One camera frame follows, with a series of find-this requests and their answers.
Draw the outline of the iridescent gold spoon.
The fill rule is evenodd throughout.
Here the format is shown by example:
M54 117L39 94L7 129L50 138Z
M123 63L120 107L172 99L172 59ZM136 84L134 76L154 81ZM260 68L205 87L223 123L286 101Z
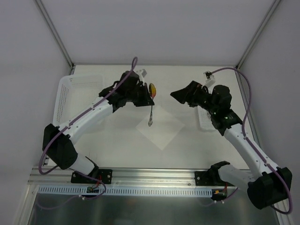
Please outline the iridescent gold spoon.
M153 83L149 84L149 93L150 93L151 99L153 100L155 98L156 94L157 94L157 89L156 89L156 87ZM153 106L151 106L148 126L151 127L152 124L153 124Z

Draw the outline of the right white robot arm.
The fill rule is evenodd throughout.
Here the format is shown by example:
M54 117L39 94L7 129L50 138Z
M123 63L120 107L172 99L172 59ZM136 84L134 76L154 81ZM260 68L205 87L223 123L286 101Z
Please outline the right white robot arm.
M292 173L280 168L261 148L250 140L245 131L245 124L231 109L230 89L216 85L212 92L196 81L187 87L170 94L181 104L201 107L210 115L213 127L237 150L249 167L251 174L235 168L228 162L214 165L210 181L214 185L230 183L247 193L251 203L258 209L288 200L293 207L290 193Z

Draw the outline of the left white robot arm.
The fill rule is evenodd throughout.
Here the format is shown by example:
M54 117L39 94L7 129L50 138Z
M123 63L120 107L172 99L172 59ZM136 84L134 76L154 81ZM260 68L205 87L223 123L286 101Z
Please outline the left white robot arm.
M153 91L144 80L146 74L144 69L124 72L120 80L103 89L93 103L77 116L58 126L47 125L44 129L42 158L49 157L56 167L72 169L81 174L86 182L95 182L99 167L88 157L79 154L75 144L87 129L127 103L133 103L136 107L153 106Z

